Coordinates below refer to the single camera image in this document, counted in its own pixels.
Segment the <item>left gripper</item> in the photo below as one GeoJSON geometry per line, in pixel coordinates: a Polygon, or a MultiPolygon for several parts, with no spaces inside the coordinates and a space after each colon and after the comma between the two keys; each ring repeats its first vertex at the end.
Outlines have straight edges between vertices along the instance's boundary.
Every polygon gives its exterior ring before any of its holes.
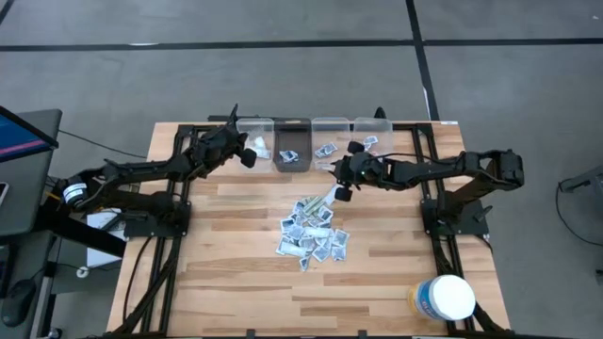
{"type": "Polygon", "coordinates": [[[227,126],[216,127],[196,138],[186,149],[190,166],[187,179],[206,178],[211,172],[225,164],[234,155],[239,155],[240,163],[251,169],[254,167],[257,153],[250,148],[244,149],[245,134],[236,127],[238,104],[235,104],[227,126]]]}

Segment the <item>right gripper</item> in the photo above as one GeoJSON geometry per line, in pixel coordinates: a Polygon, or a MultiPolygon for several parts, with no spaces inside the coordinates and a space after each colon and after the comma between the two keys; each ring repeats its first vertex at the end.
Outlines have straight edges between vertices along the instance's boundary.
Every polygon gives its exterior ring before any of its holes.
{"type": "MultiPolygon", "coordinates": [[[[347,151],[351,154],[363,153],[363,143],[351,141],[347,151]]],[[[352,191],[350,186],[375,186],[386,188],[387,183],[383,178],[385,174],[384,163],[371,154],[357,154],[344,156],[339,160],[339,186],[334,192],[334,198],[338,201],[349,202],[352,191]]]]}

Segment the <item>white lid wipes canister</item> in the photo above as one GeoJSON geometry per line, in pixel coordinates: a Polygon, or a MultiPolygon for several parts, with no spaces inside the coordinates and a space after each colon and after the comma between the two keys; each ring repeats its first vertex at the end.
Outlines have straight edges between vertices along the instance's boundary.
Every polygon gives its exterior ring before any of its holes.
{"type": "Polygon", "coordinates": [[[413,312],[430,319],[460,321],[473,315],[475,293],[456,275],[440,275],[412,286],[407,297],[413,312]]]}

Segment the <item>white paper sheet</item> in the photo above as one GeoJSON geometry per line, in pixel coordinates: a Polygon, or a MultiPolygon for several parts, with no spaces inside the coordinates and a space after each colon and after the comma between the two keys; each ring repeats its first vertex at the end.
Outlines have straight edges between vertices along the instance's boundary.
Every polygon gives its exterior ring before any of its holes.
{"type": "MultiPolygon", "coordinates": [[[[121,219],[121,209],[105,209],[95,214],[87,215],[87,224],[91,228],[106,231],[111,235],[124,240],[123,235],[125,222],[121,219]]],[[[96,268],[121,261],[121,258],[106,252],[87,248],[87,267],[96,268]]]]}

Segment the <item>black desk support bar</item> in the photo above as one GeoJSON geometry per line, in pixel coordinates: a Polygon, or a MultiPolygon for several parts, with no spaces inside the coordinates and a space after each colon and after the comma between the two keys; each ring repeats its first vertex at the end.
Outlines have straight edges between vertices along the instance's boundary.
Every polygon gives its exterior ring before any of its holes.
{"type": "Polygon", "coordinates": [[[126,242],[115,235],[44,208],[38,210],[34,230],[49,231],[55,236],[119,258],[123,258],[126,248],[126,242]]]}

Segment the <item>black computer monitor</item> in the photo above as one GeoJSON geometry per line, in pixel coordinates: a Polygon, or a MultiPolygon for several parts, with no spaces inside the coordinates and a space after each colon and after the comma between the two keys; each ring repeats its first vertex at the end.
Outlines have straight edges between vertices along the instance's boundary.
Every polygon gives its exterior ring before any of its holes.
{"type": "Polygon", "coordinates": [[[58,142],[0,105],[0,163],[57,149],[58,142]]]}

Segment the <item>grey floor stand base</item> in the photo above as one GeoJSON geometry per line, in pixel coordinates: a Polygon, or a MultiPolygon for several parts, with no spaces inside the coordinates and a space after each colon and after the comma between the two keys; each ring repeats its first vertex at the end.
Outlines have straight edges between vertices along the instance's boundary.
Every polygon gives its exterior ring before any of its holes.
{"type": "Polygon", "coordinates": [[[561,192],[565,193],[571,193],[583,186],[591,186],[597,194],[603,195],[603,165],[564,179],[559,183],[561,192]]]}

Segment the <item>black computer mouse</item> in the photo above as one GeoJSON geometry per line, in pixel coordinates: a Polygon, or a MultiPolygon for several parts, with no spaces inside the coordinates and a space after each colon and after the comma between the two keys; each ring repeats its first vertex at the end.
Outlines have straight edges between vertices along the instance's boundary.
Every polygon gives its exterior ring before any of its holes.
{"type": "Polygon", "coordinates": [[[0,320],[6,327],[15,328],[24,323],[36,289],[32,278],[19,280],[10,287],[0,307],[0,320]]]}

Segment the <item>clear plastic handled bin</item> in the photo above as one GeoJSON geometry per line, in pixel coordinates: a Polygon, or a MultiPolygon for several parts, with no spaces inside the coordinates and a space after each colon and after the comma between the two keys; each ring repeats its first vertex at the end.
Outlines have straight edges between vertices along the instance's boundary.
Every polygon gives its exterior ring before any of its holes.
{"type": "Polygon", "coordinates": [[[239,119],[236,123],[236,127],[239,133],[246,133],[247,140],[245,141],[244,148],[250,148],[256,151],[257,149],[252,148],[251,141],[255,137],[262,137],[267,146],[267,150],[271,151],[271,159],[263,159],[257,156],[256,162],[253,168],[248,169],[243,165],[239,165],[239,168],[243,172],[248,173],[270,173],[272,172],[272,161],[274,152],[274,121],[269,118],[248,118],[248,119],[239,119]]]}
{"type": "Polygon", "coordinates": [[[368,136],[376,136],[379,142],[365,150],[366,152],[375,156],[393,152],[393,124],[390,120],[357,118],[354,121],[352,140],[363,143],[364,138],[368,136]]]}
{"type": "Polygon", "coordinates": [[[332,163],[347,154],[347,147],[351,141],[350,121],[346,118],[315,118],[311,121],[312,137],[312,169],[319,160],[332,163]],[[315,150],[328,143],[334,143],[338,150],[329,157],[318,158],[315,150]]]}

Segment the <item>grey plastic handled bin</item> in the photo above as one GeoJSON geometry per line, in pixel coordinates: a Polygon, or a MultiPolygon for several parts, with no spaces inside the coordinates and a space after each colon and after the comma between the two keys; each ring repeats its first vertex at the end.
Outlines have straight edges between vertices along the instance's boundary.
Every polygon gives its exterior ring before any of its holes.
{"type": "Polygon", "coordinates": [[[274,121],[273,163],[279,172],[307,172],[312,160],[311,121],[301,118],[278,118],[274,121]],[[298,160],[286,163],[280,152],[293,151],[298,160]]]}

